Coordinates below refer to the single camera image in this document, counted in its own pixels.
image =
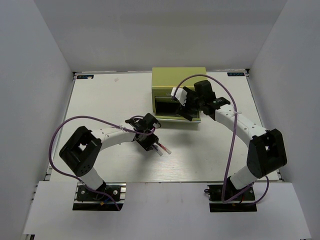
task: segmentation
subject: table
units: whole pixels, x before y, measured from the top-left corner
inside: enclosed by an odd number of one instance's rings
[[[207,74],[229,89],[242,114],[261,125],[245,76],[228,76],[226,72]],[[151,72],[94,73],[93,79],[76,79],[66,118],[89,115],[121,124],[134,115],[152,113],[151,79]],[[211,84],[217,97],[229,99],[220,86],[213,81]],[[65,125],[53,161],[70,174],[58,153],[80,126],[91,130],[106,127],[90,119],[76,119]],[[109,183],[223,181],[232,137],[226,127],[202,114],[200,124],[166,122],[155,134],[172,151],[171,155],[164,152],[160,157],[155,151],[145,152],[136,142],[128,142],[101,151],[95,169]],[[246,164],[247,153],[247,146],[237,138],[229,175]],[[269,178],[279,180],[276,172]],[[75,180],[53,171],[50,181]]]

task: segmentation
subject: olive green box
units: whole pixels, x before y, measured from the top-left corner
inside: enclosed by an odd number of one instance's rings
[[[172,88],[178,86],[178,84],[185,79],[194,74],[207,74],[205,67],[154,67],[152,68],[152,111],[155,114],[155,117],[164,122],[189,122],[181,116],[176,114],[164,113],[164,103],[170,105],[175,104],[176,102],[171,99]],[[185,81],[180,87],[188,87],[191,90],[194,90],[194,84],[206,80],[206,77],[196,76]],[[161,105],[161,112],[157,111],[157,106]],[[201,121],[198,114],[197,117],[194,117],[192,122],[199,123]]]

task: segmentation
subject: black label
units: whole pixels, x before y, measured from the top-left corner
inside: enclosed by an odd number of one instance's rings
[[[245,74],[243,72],[227,72],[229,77],[243,77]]]
[[[78,75],[76,79],[93,79],[94,75]]]

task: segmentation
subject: gray wall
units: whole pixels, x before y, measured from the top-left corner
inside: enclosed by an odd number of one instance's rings
[[[293,183],[312,239],[320,239],[320,1],[289,0],[250,71],[267,128],[284,137]]]
[[[287,0],[35,0],[72,71],[250,68]]]
[[[32,0],[0,1],[0,235],[20,239],[72,73]]]

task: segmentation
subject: white wall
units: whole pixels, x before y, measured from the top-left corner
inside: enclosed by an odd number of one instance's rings
[[[0,1],[0,233],[18,240],[72,72],[32,0]]]
[[[250,68],[287,0],[35,0],[74,72]]]
[[[250,70],[267,128],[283,133],[287,166],[312,239],[320,239],[320,1],[289,0]]]

